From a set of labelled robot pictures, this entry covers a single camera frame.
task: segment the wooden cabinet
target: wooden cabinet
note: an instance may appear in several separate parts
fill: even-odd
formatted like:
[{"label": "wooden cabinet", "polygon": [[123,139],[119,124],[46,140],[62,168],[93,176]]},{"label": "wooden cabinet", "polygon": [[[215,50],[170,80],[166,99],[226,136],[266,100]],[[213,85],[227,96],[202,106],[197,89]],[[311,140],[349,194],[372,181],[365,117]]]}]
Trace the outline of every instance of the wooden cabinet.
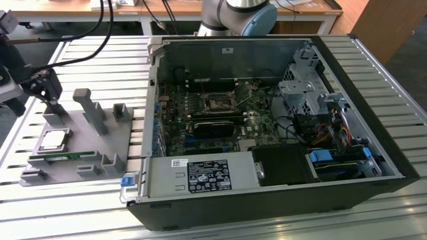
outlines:
[{"label": "wooden cabinet", "polygon": [[356,34],[385,64],[427,14],[427,0],[336,0],[344,14],[332,34]]}]

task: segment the white sticker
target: white sticker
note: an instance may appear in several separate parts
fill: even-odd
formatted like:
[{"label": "white sticker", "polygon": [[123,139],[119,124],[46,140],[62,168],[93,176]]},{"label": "white sticker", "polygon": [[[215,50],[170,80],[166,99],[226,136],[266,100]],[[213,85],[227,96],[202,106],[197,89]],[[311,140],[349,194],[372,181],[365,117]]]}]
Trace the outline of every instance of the white sticker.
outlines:
[{"label": "white sticker", "polygon": [[135,11],[121,11],[119,14],[121,15],[138,15],[139,13]]},{"label": "white sticker", "polygon": [[173,159],[173,167],[187,167],[189,159]]},{"label": "white sticker", "polygon": [[222,49],[222,54],[233,54],[235,52],[234,48],[223,48]]}]

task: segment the power supply label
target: power supply label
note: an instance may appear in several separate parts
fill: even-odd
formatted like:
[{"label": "power supply label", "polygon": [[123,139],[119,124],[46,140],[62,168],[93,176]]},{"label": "power supply label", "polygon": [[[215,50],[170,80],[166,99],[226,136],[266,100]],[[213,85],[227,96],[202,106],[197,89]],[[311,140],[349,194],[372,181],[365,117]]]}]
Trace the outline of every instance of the power supply label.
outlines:
[{"label": "power supply label", "polygon": [[189,162],[187,170],[193,194],[233,189],[227,160]]}]

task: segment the aluminum profile table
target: aluminum profile table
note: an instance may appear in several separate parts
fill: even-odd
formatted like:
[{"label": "aluminum profile table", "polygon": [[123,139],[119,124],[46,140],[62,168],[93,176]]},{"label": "aluminum profile table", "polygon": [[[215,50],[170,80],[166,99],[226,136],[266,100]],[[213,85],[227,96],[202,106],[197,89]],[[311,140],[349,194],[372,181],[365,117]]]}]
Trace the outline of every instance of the aluminum profile table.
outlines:
[{"label": "aluminum profile table", "polygon": [[[19,185],[21,173],[43,130],[46,106],[34,97],[0,149],[2,239],[421,239],[427,234],[427,115],[357,39],[322,37],[422,179],[378,195],[350,210],[195,227],[149,231],[119,201],[121,180],[37,187]],[[105,37],[61,43],[51,62],[87,56]],[[115,36],[93,60],[55,70],[63,85],[62,104],[77,88],[91,88],[103,107],[134,107],[129,171],[141,165],[145,104],[149,86],[146,36]]]}]

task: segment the blue drive bracket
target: blue drive bracket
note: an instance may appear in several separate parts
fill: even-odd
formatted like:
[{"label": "blue drive bracket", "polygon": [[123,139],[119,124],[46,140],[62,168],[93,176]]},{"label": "blue drive bracket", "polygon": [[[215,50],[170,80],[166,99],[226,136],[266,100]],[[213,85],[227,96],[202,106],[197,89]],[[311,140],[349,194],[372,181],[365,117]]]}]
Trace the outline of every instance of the blue drive bracket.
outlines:
[{"label": "blue drive bracket", "polygon": [[368,159],[370,159],[373,157],[372,150],[368,147],[364,148],[364,153],[365,153],[365,156]]},{"label": "blue drive bracket", "polygon": [[131,187],[135,185],[135,177],[133,176],[125,176],[121,180],[121,186],[122,187]]},{"label": "blue drive bracket", "polygon": [[313,163],[334,160],[330,150],[314,150],[309,156]]}]

